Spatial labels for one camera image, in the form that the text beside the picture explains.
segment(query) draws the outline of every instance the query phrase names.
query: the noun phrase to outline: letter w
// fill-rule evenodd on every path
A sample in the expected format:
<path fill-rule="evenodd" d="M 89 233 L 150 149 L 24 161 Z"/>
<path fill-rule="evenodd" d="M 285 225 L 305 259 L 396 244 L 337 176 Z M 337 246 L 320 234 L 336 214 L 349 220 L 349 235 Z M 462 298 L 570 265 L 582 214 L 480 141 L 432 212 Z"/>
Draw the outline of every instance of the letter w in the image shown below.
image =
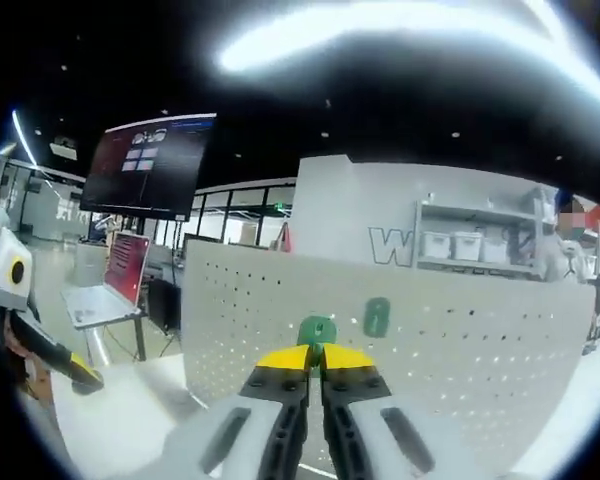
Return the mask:
<path fill-rule="evenodd" d="M 408 267 L 411 264 L 411 233 L 392 228 L 385 234 L 384 228 L 369 227 L 373 261 L 380 265 L 395 263 Z"/>

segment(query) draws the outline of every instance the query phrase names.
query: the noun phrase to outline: cable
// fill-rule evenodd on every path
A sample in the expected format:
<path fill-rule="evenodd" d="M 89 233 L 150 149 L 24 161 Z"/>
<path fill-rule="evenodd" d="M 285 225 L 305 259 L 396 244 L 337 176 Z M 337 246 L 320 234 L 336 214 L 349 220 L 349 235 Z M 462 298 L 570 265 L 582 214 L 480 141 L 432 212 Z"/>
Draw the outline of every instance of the cable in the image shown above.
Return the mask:
<path fill-rule="evenodd" d="M 171 339 L 169 339 L 169 341 L 167 342 L 167 344 L 164 346 L 164 348 L 162 349 L 162 351 L 160 352 L 160 355 L 158 355 L 158 358 L 161 358 L 162 355 L 164 355 L 164 352 L 167 351 L 167 348 L 169 348 L 169 345 L 171 345 L 173 343 L 173 340 L 176 338 L 175 333 L 173 335 L 171 335 Z"/>
<path fill-rule="evenodd" d="M 138 353 L 131 353 L 131 351 L 127 350 L 124 345 L 122 345 L 118 339 L 116 337 L 113 336 L 113 333 L 111 333 L 111 330 L 109 330 L 109 327 L 107 325 L 104 326 L 104 329 L 106 330 L 106 332 L 109 334 L 109 336 L 111 337 L 111 339 L 116 342 L 118 344 L 118 346 L 124 350 L 131 358 L 133 358 L 133 360 L 135 361 L 136 356 L 138 355 Z"/>

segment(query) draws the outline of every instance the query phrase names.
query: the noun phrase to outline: ceiling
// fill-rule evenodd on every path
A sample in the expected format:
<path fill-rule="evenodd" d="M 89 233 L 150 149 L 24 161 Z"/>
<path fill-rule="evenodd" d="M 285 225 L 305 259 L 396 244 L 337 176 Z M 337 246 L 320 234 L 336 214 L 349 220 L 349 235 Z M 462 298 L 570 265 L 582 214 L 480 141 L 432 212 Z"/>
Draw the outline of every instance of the ceiling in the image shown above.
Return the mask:
<path fill-rule="evenodd" d="M 600 202 L 600 109 L 519 58 L 378 35 L 232 75 L 217 58 L 237 32 L 307 2 L 38 3 L 9 13 L 0 72 L 42 165 L 86 176 L 106 128 L 218 112 L 200 188 L 293 177 L 299 158 L 346 152 L 524 176 Z M 600 1 L 565 3 L 600 48 Z M 541 28 L 514 7 L 517 21 Z M 0 134 L 15 138 L 10 117 Z M 50 152 L 57 136 L 76 143 L 77 161 Z"/>

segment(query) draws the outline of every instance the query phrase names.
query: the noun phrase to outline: monitor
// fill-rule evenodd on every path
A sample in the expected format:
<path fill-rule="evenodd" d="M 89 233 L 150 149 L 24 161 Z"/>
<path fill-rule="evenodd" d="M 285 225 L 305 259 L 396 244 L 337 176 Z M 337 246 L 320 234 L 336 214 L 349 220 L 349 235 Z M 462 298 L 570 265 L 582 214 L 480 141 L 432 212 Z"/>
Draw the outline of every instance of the monitor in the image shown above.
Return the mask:
<path fill-rule="evenodd" d="M 215 117 L 163 117 L 107 130 L 80 209 L 187 221 Z"/>
<path fill-rule="evenodd" d="M 119 232 L 109 252 L 104 283 L 135 306 L 138 305 L 150 243 L 148 237 Z"/>

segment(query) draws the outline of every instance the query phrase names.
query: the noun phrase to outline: green block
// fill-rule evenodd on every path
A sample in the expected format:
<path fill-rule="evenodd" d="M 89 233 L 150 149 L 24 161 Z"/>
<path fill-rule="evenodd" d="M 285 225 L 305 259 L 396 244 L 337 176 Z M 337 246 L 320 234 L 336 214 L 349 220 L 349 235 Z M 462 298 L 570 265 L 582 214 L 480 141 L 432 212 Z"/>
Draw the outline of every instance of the green block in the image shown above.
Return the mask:
<path fill-rule="evenodd" d="M 364 311 L 364 334 L 372 338 L 384 338 L 389 330 L 391 303 L 384 297 L 372 298 Z"/>
<path fill-rule="evenodd" d="M 338 328 L 328 317 L 311 316 L 300 323 L 297 345 L 309 345 L 311 365 L 318 366 L 322 355 L 323 343 L 336 343 Z M 319 370 L 313 369 L 312 377 L 319 376 Z"/>

